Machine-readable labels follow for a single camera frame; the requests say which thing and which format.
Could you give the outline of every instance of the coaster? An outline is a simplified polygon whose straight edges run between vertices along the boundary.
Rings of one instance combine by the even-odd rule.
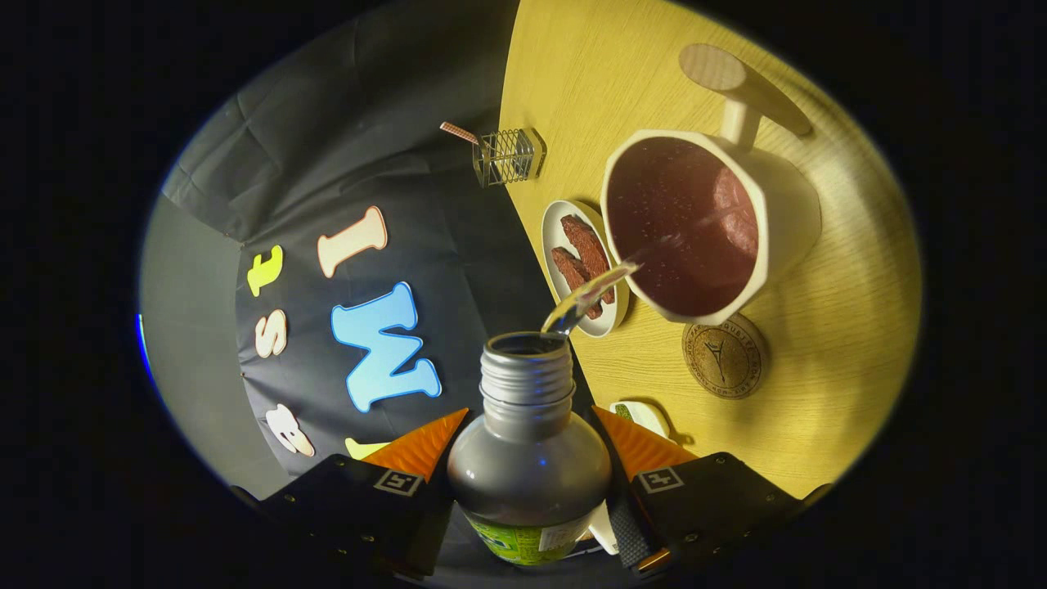
[[[753,394],[767,370],[763,336],[735,314],[720,325],[690,325],[684,331],[684,360],[694,380],[725,400]]]

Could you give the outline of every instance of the mug handle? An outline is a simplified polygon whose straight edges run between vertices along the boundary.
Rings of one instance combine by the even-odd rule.
[[[761,115],[796,135],[811,131],[807,115],[788,96],[719,47],[704,43],[684,47],[680,68],[699,86],[727,98],[719,134],[742,150],[752,149]]]

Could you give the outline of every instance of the gray bottle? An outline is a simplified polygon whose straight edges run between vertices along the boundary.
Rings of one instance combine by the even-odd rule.
[[[487,343],[480,364],[484,414],[447,459],[454,498],[499,558],[562,559],[610,481],[603,440],[571,411],[571,349],[555,336],[506,334]]]

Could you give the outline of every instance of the small white object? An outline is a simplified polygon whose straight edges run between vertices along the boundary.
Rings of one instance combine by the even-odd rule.
[[[608,554],[618,553],[618,539],[615,538],[615,529],[610,527],[610,515],[607,514],[606,501],[601,503],[596,508],[596,513],[593,514],[593,519],[589,520],[589,531]]]
[[[663,438],[669,438],[669,421],[653,405],[634,401],[622,401],[610,404],[610,411],[617,415],[625,417],[630,422],[646,428]],[[607,514],[607,502],[604,501],[593,514],[589,522],[589,531],[596,538],[600,546],[608,554],[618,553],[618,539],[615,538],[615,529],[610,527],[610,516]]]
[[[643,426],[663,438],[669,439],[669,421],[653,405],[634,401],[621,401],[610,404],[610,412],[625,417],[638,426]]]

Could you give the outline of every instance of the white mug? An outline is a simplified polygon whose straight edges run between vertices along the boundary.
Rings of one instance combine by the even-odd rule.
[[[681,66],[695,82],[727,96],[719,136],[693,131],[637,131],[607,158],[600,205],[611,254],[621,260],[610,230],[615,211],[607,206],[607,186],[619,158],[630,146],[652,137],[675,137],[705,149],[734,172],[749,192],[758,235],[753,271],[733,301],[708,315],[682,316],[652,301],[632,276],[626,278],[632,292],[669,321],[719,325],[752,300],[763,286],[801,262],[821,234],[821,206],[814,186],[789,161],[753,149],[761,114],[797,134],[809,131],[810,124],[792,101],[782,103],[782,98],[788,98],[777,88],[721,49],[692,45],[681,53]]]

